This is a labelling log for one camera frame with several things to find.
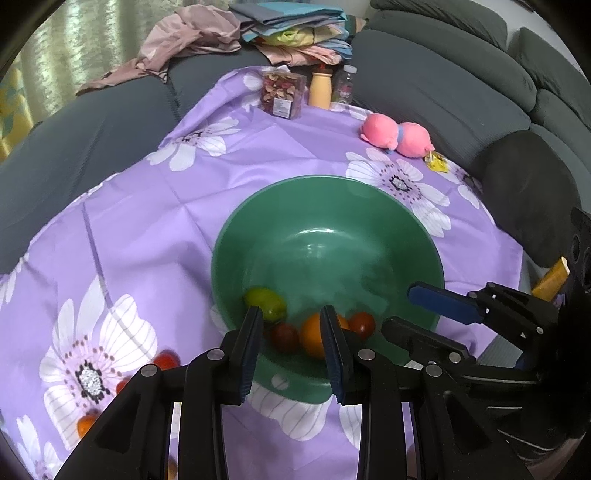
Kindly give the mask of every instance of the folded clothes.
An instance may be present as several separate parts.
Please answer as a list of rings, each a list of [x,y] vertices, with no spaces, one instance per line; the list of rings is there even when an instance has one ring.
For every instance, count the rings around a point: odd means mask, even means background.
[[[315,65],[320,62],[326,63],[327,65],[337,65],[343,60],[334,50],[319,47],[318,45],[305,47],[256,45],[256,47],[273,65],[282,62],[286,62],[290,67]]]
[[[239,15],[242,39],[247,42],[260,35],[270,37],[296,26],[321,27],[347,21],[343,9],[323,5],[264,2],[234,4],[230,9]]]
[[[327,5],[301,4],[296,2],[232,4],[230,5],[230,10],[252,18],[254,21],[262,25],[273,25],[277,22],[296,20],[297,18],[302,17],[312,17],[313,15],[327,15],[329,17],[340,17],[341,21],[347,20],[347,16],[342,8],[329,7]]]
[[[316,45],[319,47],[334,50],[345,60],[350,60],[351,58],[353,58],[353,48],[351,47],[351,45],[349,45],[347,42],[343,40],[331,38],[330,40],[318,42]]]
[[[260,37],[260,43],[277,47],[304,47],[331,38],[346,39],[349,33],[342,25],[324,25],[316,28],[293,27],[270,37]]]

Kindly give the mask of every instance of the yellow candy wrapper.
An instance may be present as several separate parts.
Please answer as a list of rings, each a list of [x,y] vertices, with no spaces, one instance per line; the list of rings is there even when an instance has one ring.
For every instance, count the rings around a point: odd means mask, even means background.
[[[448,173],[449,166],[447,165],[446,158],[437,152],[431,152],[429,155],[424,157],[424,161],[430,170],[440,171],[441,173]]]

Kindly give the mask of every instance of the purple tablecloth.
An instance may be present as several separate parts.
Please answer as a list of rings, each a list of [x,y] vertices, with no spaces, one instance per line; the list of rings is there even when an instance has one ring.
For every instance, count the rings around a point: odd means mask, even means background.
[[[522,249],[464,171],[372,148],[357,135],[362,109],[269,116],[255,107],[260,87],[260,69],[221,78],[158,151],[75,200],[1,280],[0,410],[36,478],[55,476],[79,441],[78,419],[103,410],[121,379],[163,350],[187,363],[219,344],[212,248],[234,208],[273,182],[330,174],[379,187],[433,236],[447,288],[517,286]],[[449,319],[437,330],[474,355],[494,337]],[[359,409],[288,400],[285,381],[273,378],[276,392],[254,384],[247,404],[224,409],[230,477],[355,478]],[[177,405],[173,438],[179,414]]]

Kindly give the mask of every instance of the label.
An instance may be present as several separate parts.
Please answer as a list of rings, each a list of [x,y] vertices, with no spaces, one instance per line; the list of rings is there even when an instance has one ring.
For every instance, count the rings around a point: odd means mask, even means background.
[[[291,104],[291,100],[275,98],[273,100],[273,115],[280,116],[282,118],[289,118],[291,113]]]

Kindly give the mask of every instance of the plastic bottle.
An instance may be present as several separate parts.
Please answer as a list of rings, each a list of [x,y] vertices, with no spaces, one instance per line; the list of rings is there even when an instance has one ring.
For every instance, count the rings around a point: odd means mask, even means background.
[[[353,76],[357,73],[357,67],[343,66],[343,70],[337,75],[335,88],[333,89],[332,102],[350,104],[353,100]]]

